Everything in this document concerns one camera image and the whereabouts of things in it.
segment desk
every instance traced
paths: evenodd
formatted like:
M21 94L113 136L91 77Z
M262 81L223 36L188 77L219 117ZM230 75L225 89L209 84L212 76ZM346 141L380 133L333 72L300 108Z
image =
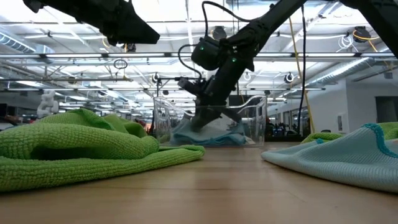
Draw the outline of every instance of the desk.
M0 195L0 223L397 223L398 196L303 175L258 148L210 148L203 160L54 189Z

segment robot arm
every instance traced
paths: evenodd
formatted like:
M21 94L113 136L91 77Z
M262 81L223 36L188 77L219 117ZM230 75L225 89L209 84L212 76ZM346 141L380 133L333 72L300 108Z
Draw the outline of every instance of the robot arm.
M99 29L116 44L156 44L160 35L134 11L131 0L24 0L33 12L51 6Z
M195 47L191 59L206 70L215 70L216 75L205 82L189 83L181 80L179 85L197 96L197 111L192 119L192 128L198 130L220 117L221 113L239 122L240 117L223 106L245 69L254 71L253 58L259 53L280 25L283 24L307 0L280 0L262 17L251 21L237 34L217 40L204 36ZM343 4L358 9L390 50L398 57L398 5L394 0L342 0Z

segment white wall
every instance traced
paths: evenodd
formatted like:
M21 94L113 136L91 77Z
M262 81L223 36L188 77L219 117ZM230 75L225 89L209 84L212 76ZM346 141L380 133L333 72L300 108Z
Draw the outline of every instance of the white wall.
M391 83L347 83L350 131L366 123L377 122L376 96L398 96L398 86Z
M315 132L328 129L333 133L348 133L348 102L346 96L346 81L340 80L336 85L327 85L325 91L310 91L308 99L312 112ZM275 105L268 108L268 115L298 109L300 100L288 100L285 105ZM343 130L338 130L338 116L343 118Z

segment teal trim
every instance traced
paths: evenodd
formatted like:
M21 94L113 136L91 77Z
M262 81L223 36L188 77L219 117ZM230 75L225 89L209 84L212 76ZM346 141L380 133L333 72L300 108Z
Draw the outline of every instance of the teal trim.
M325 143L323 139L317 139L316 142L317 142L318 144L323 144L323 143Z
M374 131L374 133L376 134L377 147L382 153L384 153L387 156L398 158L398 154L395 154L390 149L388 149L386 144L384 143L384 132L383 129L380 127L380 125L364 124L362 128L369 128L370 130Z

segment clear plastic bin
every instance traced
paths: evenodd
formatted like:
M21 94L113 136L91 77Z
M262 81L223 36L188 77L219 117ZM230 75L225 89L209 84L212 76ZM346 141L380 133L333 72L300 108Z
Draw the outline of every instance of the clear plastic bin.
M266 96L252 96L243 105L227 106L227 108L242 117L240 123L221 114L221 118L208 123L199 131L192 131L190 122L197 107L175 106L166 98L155 97L154 134L163 146L183 144L213 147L263 146L267 117Z

